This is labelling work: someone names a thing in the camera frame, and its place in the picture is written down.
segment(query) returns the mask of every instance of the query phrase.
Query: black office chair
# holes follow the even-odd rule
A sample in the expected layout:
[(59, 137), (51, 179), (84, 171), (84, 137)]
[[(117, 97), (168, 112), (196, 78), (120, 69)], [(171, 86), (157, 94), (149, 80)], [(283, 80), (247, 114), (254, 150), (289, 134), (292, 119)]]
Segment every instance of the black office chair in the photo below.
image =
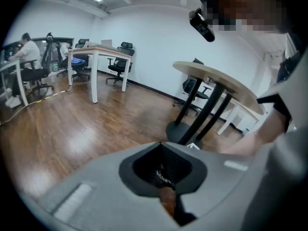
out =
[(86, 42), (89, 41), (88, 38), (81, 38), (79, 41), (78, 41), (78, 44), (75, 45), (75, 48), (82, 48), (85, 46)]
[(32, 94), (34, 94), (34, 92), (38, 91), (38, 97), (41, 99), (42, 95), (40, 94), (40, 90), (43, 88), (51, 88), (52, 90), (54, 90), (54, 87), (48, 84), (42, 84), (42, 79), (48, 77), (50, 70), (49, 70), (49, 64), (51, 61), (51, 45), (52, 45), (52, 40), (53, 40), (53, 36), (51, 33), (47, 34), (46, 36), (46, 42), (47, 42), (47, 47), (46, 50), (44, 52), (43, 58), (42, 58), (42, 67), (41, 69), (35, 69), (34, 67), (34, 62), (36, 60), (33, 61), (28, 61), (28, 62), (23, 62), (21, 65), (23, 66), (26, 63), (30, 63), (32, 70), (34, 70), (34, 75), (31, 77), (31, 79), (23, 79), (23, 81), (25, 82), (29, 82), (32, 81), (33, 84), (36, 82), (36, 86), (31, 90), (31, 92), (27, 95), (30, 96)]
[[(204, 65), (203, 62), (199, 61), (199, 60), (196, 59), (196, 58), (195, 58), (195, 60), (193, 61), (193, 63), (199, 63), (199, 64)], [(193, 86), (194, 86), (195, 82), (196, 82), (196, 79), (195, 79), (194, 77), (188, 76), (187, 80), (185, 80), (185, 81), (183, 82), (183, 90), (184, 90), (185, 94), (189, 94), (189, 93), (191, 92), (191, 90), (193, 89)], [(204, 88), (205, 88), (205, 89), (203, 90), (203, 92), (200, 92), (200, 91), (197, 92), (197, 94), (196, 94), (196, 96), (194, 97), (193, 100), (195, 100), (195, 98), (209, 99), (209, 96), (207, 96), (207, 95), (205, 94), (205, 91), (206, 91), (207, 89), (211, 90), (211, 88), (205, 87), (205, 86), (204, 86)], [(173, 103), (173, 106), (175, 107), (176, 104), (184, 105), (185, 103), (186, 103), (186, 101), (182, 101), (182, 100), (181, 100), (181, 101), (178, 101), (178, 102), (174, 102), (174, 103)], [(200, 110), (199, 108), (197, 108), (196, 106), (194, 106), (194, 105), (192, 105), (192, 104), (190, 104), (189, 108), (192, 109), (192, 110), (194, 110), (194, 111), (196, 112), (196, 116), (199, 115), (199, 110)]]
[[(126, 55), (130, 55), (130, 56), (133, 56), (134, 53), (135, 53), (135, 51), (134, 51), (132, 48), (133, 48), (133, 44), (132, 44), (132, 43), (123, 42), (123, 43), (121, 44), (121, 47), (118, 47), (117, 49), (118, 49), (119, 52), (121, 52), (121, 53), (124, 53), (124, 54), (126, 54)], [(123, 73), (125, 72), (126, 60), (117, 57), (113, 65), (111, 65), (111, 60), (112, 60), (112, 58), (108, 58), (108, 60), (109, 60), (109, 66), (108, 66), (108, 68), (109, 68), (110, 70), (112, 70), (112, 71), (116, 71), (116, 72), (117, 72), (117, 77), (106, 79), (106, 84), (108, 84), (108, 80), (109, 80), (109, 79), (114, 79), (114, 80), (115, 80), (115, 81), (114, 81), (114, 86), (115, 86), (115, 85), (116, 85), (116, 82), (118, 82), (119, 80), (123, 81), (123, 78), (121, 77), (121, 74), (123, 74)], [(128, 72), (130, 72), (132, 64), (133, 64), (133, 63), (130, 63)]]
[[(62, 56), (61, 56), (61, 52), (60, 52), (60, 48), (61, 48), (61, 44), (60, 42), (57, 42), (56, 44), (56, 48), (57, 48), (57, 51), (58, 51), (58, 65), (61, 67), (61, 68), (64, 68), (64, 71), (62, 72), (63, 76), (68, 72), (68, 57), (65, 58), (64, 60), (62, 59)], [(86, 76), (88, 78), (88, 80), (90, 80), (90, 75), (87, 75), (87, 74), (83, 74), (81, 73), (80, 71), (87, 67), (89, 65), (89, 57), (88, 56), (85, 56), (86, 58), (83, 58), (83, 60), (85, 60), (84, 63), (78, 63), (78, 64), (72, 64), (72, 69), (74, 71), (76, 71), (76, 74), (73, 74), (72, 77), (80, 77), (83, 79), (83, 81), (85, 81), (85, 79), (83, 78), (83, 76)]]

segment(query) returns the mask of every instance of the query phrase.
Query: black table leg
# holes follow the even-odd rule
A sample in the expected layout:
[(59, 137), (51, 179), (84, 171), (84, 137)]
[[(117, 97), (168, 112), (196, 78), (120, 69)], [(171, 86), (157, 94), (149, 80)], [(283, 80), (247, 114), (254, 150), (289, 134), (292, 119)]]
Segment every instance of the black table leg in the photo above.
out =
[(193, 135), (197, 132), (197, 130), (201, 127), (201, 125), (204, 123), (207, 117), (211, 114), (211, 111), (217, 104), (224, 90), (225, 90), (224, 85), (220, 83), (216, 84), (204, 108), (200, 112), (199, 116), (195, 119), (191, 127), (187, 130), (184, 136), (180, 139), (179, 144), (186, 145), (192, 139)]
[(182, 123), (181, 120), (183, 119), (185, 113), (189, 109), (190, 104), (192, 103), (193, 99), (195, 98), (197, 91), (202, 83), (202, 79), (197, 79), (188, 98), (186, 103), (184, 104), (178, 118), (174, 122), (170, 122), (166, 127), (166, 134), (167, 138), (170, 142), (178, 143), (180, 138), (183, 134), (189, 129), (189, 125)]
[(198, 145), (199, 141), (202, 140), (202, 138), (206, 135), (206, 133), (213, 127), (215, 122), (219, 119), (222, 112), (226, 109), (228, 104), (230, 103), (232, 96), (230, 94), (227, 94), (224, 101), (221, 103), (220, 107), (216, 111), (216, 113), (213, 115), (212, 119), (208, 122), (208, 124), (205, 126), (205, 128), (197, 135), (195, 144)]

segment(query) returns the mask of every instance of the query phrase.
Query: round table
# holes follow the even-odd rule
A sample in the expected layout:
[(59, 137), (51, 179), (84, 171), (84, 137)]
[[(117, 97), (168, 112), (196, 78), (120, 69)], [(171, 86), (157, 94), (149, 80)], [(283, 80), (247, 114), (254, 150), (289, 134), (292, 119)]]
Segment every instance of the round table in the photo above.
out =
[[(197, 78), (197, 80), (178, 118), (174, 122), (170, 122), (167, 125), (166, 133), (169, 141), (182, 145), (193, 142), (201, 147), (201, 140), (203, 136), (205, 136), (205, 134), (212, 128), (231, 99), (235, 99), (242, 106), (245, 106), (260, 115), (264, 114), (265, 108), (264, 106), (257, 103), (257, 96), (242, 83), (226, 75), (225, 73), (222, 73), (214, 68), (192, 62), (175, 62), (173, 67), (184, 74)], [(209, 78), (214, 81), (216, 85), (204, 108), (191, 126), (182, 123), (181, 121), (186, 111), (188, 110), (189, 105), (192, 103), (194, 97), (196, 96), (201, 83), (203, 81), (207, 82)], [(200, 134), (196, 134), (197, 130), (211, 114), (211, 111), (217, 104), (224, 91), (226, 92), (224, 101), (213, 115), (212, 119), (208, 122), (206, 127), (200, 132)]]

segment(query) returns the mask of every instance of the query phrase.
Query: black baseboard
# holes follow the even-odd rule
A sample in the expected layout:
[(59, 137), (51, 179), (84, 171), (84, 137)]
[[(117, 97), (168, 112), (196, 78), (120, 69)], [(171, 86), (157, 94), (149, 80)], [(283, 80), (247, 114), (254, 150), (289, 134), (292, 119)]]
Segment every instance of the black baseboard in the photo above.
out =
[[(111, 77), (116, 77), (116, 76), (117, 76), (117, 75), (110, 74), (110, 73), (107, 73), (107, 72), (101, 71), (101, 70), (97, 70), (97, 72), (99, 72), (99, 73), (101, 73), (101, 74), (104, 74), (104, 75), (109, 75), (109, 76), (111, 76)], [(180, 98), (174, 97), (174, 96), (172, 96), (172, 95), (170, 95), (170, 94), (168, 94), (168, 93), (165, 93), (165, 92), (163, 92), (163, 91), (160, 91), (160, 90), (154, 89), (154, 88), (152, 88), (152, 87), (148, 87), (148, 86), (146, 86), (146, 85), (140, 84), (140, 83), (138, 83), (138, 82), (136, 82), (136, 81), (133, 81), (133, 80), (130, 80), (130, 79), (127, 79), (127, 81), (128, 81), (128, 83), (130, 83), (130, 84), (134, 84), (134, 85), (136, 85), (136, 86), (145, 88), (145, 89), (147, 89), (147, 90), (151, 90), (151, 91), (153, 91), (153, 92), (156, 92), (156, 93), (158, 93), (158, 94), (161, 94), (161, 95), (164, 95), (164, 96), (166, 96), (166, 97), (168, 97), (168, 98), (171, 98), (171, 99), (173, 99), (173, 100), (175, 100), (175, 101), (185, 101), (185, 100), (182, 100), (182, 99), (180, 99)], [(223, 122), (226, 122), (226, 121), (227, 121), (227, 120), (225, 120), (225, 119), (223, 119), (223, 118), (221, 118), (221, 117), (219, 117), (218, 120), (221, 120), (221, 121), (223, 121)], [(230, 123), (230, 126), (231, 126), (233, 129), (235, 129), (236, 131), (238, 131), (239, 133), (241, 133), (241, 134), (243, 133), (243, 131), (241, 131), (241, 130), (239, 130), (238, 128), (236, 128), (236, 126), (235, 126), (233, 123)]]

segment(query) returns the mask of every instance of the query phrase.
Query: wooden floor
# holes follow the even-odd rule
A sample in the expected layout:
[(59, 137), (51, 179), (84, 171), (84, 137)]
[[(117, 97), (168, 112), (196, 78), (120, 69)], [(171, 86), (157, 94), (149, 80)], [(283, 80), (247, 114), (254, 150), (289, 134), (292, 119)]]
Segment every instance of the wooden floor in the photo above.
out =
[[(154, 141), (167, 141), (165, 128), (180, 109), (173, 100), (130, 84), (105, 84), (98, 74), (98, 103), (91, 101), (90, 82), (74, 80), (69, 92), (35, 103), (0, 128), (0, 146), (18, 190), (38, 198), (61, 179), (99, 156)], [(52, 77), (54, 92), (68, 89), (67, 78)], [(1, 104), (1, 121), (16, 110)], [(185, 117), (191, 124), (194, 112)], [(204, 137), (205, 150), (228, 147), (241, 138), (218, 121)]]

